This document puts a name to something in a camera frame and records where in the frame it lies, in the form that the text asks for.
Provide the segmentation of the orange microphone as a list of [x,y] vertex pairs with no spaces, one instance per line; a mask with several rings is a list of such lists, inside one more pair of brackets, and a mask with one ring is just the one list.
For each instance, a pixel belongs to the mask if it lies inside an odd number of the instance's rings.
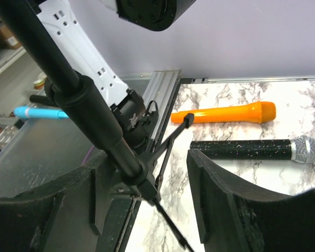
[[171,122],[182,123],[189,113],[194,115],[194,123],[265,123],[276,118],[276,106],[273,102],[257,101],[243,106],[180,111],[171,114]]

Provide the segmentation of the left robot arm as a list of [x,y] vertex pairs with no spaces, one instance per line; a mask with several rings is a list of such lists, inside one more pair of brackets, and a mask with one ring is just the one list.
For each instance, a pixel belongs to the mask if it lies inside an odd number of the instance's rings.
[[[169,28],[194,1],[102,1],[128,22],[151,31]],[[148,134],[141,118],[142,98],[108,66],[81,28],[68,1],[36,1],[37,17],[74,70],[89,76],[120,123],[130,147],[141,146]]]

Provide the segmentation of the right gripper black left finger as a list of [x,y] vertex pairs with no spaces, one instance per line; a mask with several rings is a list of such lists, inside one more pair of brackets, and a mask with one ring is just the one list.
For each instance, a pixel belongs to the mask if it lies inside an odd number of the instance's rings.
[[112,161],[100,153],[50,182],[0,198],[0,251],[96,251],[112,176]]

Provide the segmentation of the black tripod shock-mount stand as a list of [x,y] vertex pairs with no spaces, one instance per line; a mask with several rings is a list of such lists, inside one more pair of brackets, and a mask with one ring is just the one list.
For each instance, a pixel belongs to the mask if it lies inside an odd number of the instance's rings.
[[[194,115],[187,114],[182,124],[154,152],[136,155],[125,142],[120,125],[92,79],[73,70],[30,5],[26,1],[0,1],[0,18],[52,81],[54,102],[93,145],[112,161],[110,199],[112,180],[117,178],[129,188],[132,198],[146,200],[155,206],[179,245],[190,249],[186,238],[160,205],[161,196],[155,186],[152,169],[158,157],[172,146],[172,140],[191,126]],[[125,248],[131,232],[128,224],[122,225],[122,231],[117,237],[111,236],[110,224],[111,221],[106,217],[96,251],[120,251]]]

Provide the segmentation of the black silver-grille microphone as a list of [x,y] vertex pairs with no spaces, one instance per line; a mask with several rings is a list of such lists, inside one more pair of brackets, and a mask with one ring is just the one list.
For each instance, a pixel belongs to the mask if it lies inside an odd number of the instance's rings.
[[315,139],[305,135],[293,139],[193,141],[190,148],[213,160],[315,162]]

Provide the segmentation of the blue marker pen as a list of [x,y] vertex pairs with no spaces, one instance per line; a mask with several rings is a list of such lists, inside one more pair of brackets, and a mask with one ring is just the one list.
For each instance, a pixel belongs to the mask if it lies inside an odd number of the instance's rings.
[[56,109],[31,108],[27,106],[17,107],[13,114],[21,119],[68,119],[69,117],[62,111]]

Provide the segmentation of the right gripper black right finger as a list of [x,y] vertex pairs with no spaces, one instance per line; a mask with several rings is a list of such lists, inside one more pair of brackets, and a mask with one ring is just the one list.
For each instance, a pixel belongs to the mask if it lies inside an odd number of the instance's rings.
[[187,170],[206,251],[315,251],[315,188],[270,191],[225,170],[199,150]]

